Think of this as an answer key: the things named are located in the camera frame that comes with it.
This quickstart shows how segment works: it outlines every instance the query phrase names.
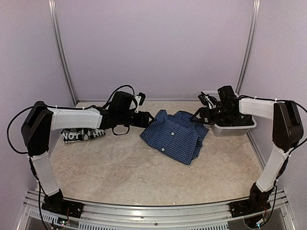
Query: white wall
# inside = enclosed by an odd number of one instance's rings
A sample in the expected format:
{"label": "white wall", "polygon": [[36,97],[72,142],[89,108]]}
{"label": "white wall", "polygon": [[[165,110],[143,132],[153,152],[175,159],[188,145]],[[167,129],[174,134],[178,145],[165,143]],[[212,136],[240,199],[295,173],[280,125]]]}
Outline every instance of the white wall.
{"label": "white wall", "polygon": [[79,100],[131,84],[148,99],[194,99],[236,85],[253,0],[57,1]]}
{"label": "white wall", "polygon": [[[241,94],[291,99],[307,108],[307,1],[261,1],[255,43]],[[305,132],[307,115],[300,110]],[[252,130],[264,159],[272,149],[272,123]],[[295,152],[279,184],[298,229],[307,229],[307,144]]]}
{"label": "white wall", "polygon": [[[28,189],[35,187],[27,156],[13,152],[6,140],[12,117],[38,100],[71,105],[44,0],[0,0],[0,229],[9,230]],[[25,151],[21,125],[13,124],[13,145]],[[59,133],[51,135],[50,147]]]}

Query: wire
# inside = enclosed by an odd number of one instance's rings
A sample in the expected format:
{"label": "wire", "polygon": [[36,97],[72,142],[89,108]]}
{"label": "wire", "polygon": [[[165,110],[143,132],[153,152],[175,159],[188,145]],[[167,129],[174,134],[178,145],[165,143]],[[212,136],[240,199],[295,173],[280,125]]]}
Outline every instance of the wire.
{"label": "wire", "polygon": [[90,109],[92,107],[94,107],[95,105],[91,105],[89,107],[86,107],[86,108],[71,108],[71,107],[59,107],[59,106],[52,106],[52,105],[46,105],[46,104],[41,104],[41,105],[32,105],[30,107],[27,107],[25,109],[23,109],[22,111],[20,111],[18,114],[16,114],[13,119],[9,122],[8,124],[8,127],[6,129],[6,138],[8,140],[8,143],[11,147],[12,150],[14,150],[15,152],[17,152],[18,154],[28,154],[28,152],[21,152],[21,151],[18,151],[14,146],[13,144],[11,143],[11,140],[10,140],[10,135],[9,135],[9,132],[10,132],[10,127],[13,123],[13,121],[19,117],[21,114],[23,114],[24,112],[26,112],[27,110],[29,109],[33,109],[33,108],[38,108],[38,107],[47,107],[47,108],[53,108],[53,109],[70,109],[70,110],[86,110],[86,109]]}
{"label": "wire", "polygon": [[40,184],[40,181],[38,181],[38,185],[39,185],[39,192],[38,192],[38,210],[39,210],[39,215],[40,215],[40,219],[42,220],[42,223],[45,227],[46,230],[49,230],[44,222],[44,219],[43,219],[43,215],[42,215],[42,210],[41,210],[41,207],[40,207],[40,195],[42,193],[42,185]]}
{"label": "wire", "polygon": [[262,225],[260,225],[260,227],[263,227],[264,225],[266,225],[269,222],[269,220],[270,220],[270,218],[271,218],[271,216],[273,214],[274,208],[275,208],[276,195],[277,195],[277,186],[275,186],[275,196],[274,196],[274,202],[273,202],[272,211],[271,211],[271,213],[269,215],[269,218],[267,218],[267,220]]}

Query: white plastic basket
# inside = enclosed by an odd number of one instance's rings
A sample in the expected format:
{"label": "white plastic basket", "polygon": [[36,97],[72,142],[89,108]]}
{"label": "white plastic basket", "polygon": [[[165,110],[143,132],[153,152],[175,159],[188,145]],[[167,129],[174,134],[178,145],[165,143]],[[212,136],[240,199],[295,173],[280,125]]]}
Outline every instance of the white plastic basket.
{"label": "white plastic basket", "polygon": [[[202,91],[205,94],[208,94],[212,97],[215,97],[218,101],[220,101],[220,96],[219,93],[217,91]],[[221,127],[218,126],[217,124],[212,126],[214,135],[216,135],[217,137],[223,137],[223,136],[239,136],[239,135],[244,135],[248,132],[248,130],[250,128],[254,128],[257,126],[257,123],[254,119],[254,117],[252,117],[252,120],[254,122],[254,125],[252,126],[230,126],[230,127]]]}

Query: metal bar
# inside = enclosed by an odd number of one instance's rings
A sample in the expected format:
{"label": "metal bar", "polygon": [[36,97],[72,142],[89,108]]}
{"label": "metal bar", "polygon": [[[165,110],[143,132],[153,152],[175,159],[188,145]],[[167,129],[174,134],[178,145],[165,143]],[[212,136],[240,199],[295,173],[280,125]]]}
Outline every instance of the metal bar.
{"label": "metal bar", "polygon": [[289,204],[281,208],[283,214],[283,220],[287,230],[296,230],[296,222],[292,213],[292,209]]}
{"label": "metal bar", "polygon": [[[143,229],[181,229],[208,224],[218,224],[225,221],[241,219],[242,217],[232,218],[229,208],[231,201],[223,201],[211,204],[185,205],[185,206],[164,206],[164,207],[145,207],[145,206],[124,206],[102,204],[88,201],[84,203],[81,219],[70,218],[71,221],[82,222],[84,224],[96,224],[112,226],[113,229],[124,228],[143,228]],[[283,190],[277,192],[276,208],[287,204],[287,199]],[[29,191],[24,205],[38,210],[38,193]]]}
{"label": "metal bar", "polygon": [[248,34],[248,42],[247,42],[245,53],[244,53],[244,58],[243,58],[243,63],[242,63],[241,70],[240,70],[239,80],[236,85],[237,94],[241,93],[246,71],[248,69],[248,63],[249,63],[250,55],[252,52],[252,47],[254,44],[255,34],[256,34],[259,7],[260,7],[260,0],[254,0],[253,12],[252,12],[252,17],[251,17],[251,22],[250,22],[250,27],[249,27],[249,34]]}
{"label": "metal bar", "polygon": [[55,0],[48,0],[49,3],[49,11],[50,11],[50,17],[51,17],[51,23],[52,23],[52,28],[53,28],[53,33],[54,37],[56,40],[56,45],[59,53],[59,58],[61,61],[61,65],[63,68],[64,76],[65,76],[65,81],[69,89],[69,93],[71,96],[71,100],[74,106],[77,105],[78,99],[77,95],[75,93],[75,89],[71,80],[71,76],[68,70],[68,65],[65,57],[65,52],[62,44],[62,39],[61,39],[61,34],[60,34],[60,29],[59,29],[59,21],[58,21],[58,15],[57,15],[57,7]]}

